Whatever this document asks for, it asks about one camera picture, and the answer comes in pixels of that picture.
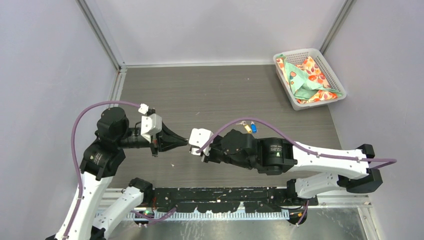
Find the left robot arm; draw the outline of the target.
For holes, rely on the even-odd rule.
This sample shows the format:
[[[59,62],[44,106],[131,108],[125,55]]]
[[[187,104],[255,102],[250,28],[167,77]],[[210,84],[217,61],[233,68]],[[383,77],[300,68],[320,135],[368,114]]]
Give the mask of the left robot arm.
[[[153,185],[138,177],[102,214],[101,200],[124,161],[125,149],[147,148],[156,157],[160,152],[184,147],[188,140],[171,131],[162,118],[146,105],[142,118],[131,127],[121,107],[105,109],[98,120],[95,140],[76,166],[78,185],[70,209],[53,240],[107,240],[135,207],[148,207],[154,199]]]

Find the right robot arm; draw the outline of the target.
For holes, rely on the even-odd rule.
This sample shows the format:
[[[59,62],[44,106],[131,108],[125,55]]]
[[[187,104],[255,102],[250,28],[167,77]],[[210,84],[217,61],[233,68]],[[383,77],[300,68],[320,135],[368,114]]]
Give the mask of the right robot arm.
[[[260,174],[277,176],[283,173],[310,171],[315,175],[287,182],[285,198],[291,205],[335,190],[352,194],[375,192],[383,179],[379,169],[365,160],[366,147],[337,150],[309,146],[283,138],[255,138],[253,134],[232,129],[225,136],[213,136],[206,129],[194,128],[189,138],[192,155],[204,163],[226,163]]]

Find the yellow key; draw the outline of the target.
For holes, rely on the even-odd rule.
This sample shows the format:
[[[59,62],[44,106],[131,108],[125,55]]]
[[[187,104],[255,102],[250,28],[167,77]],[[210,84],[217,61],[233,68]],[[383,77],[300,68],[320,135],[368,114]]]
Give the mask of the yellow key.
[[[253,130],[252,130],[252,128],[251,128],[251,126],[250,126],[249,124],[247,124],[247,122],[246,122],[245,120],[243,120],[243,121],[241,121],[241,122],[237,123],[236,125],[243,126],[243,128],[245,129],[245,131],[246,131],[248,134],[251,134],[251,133],[253,132]]]

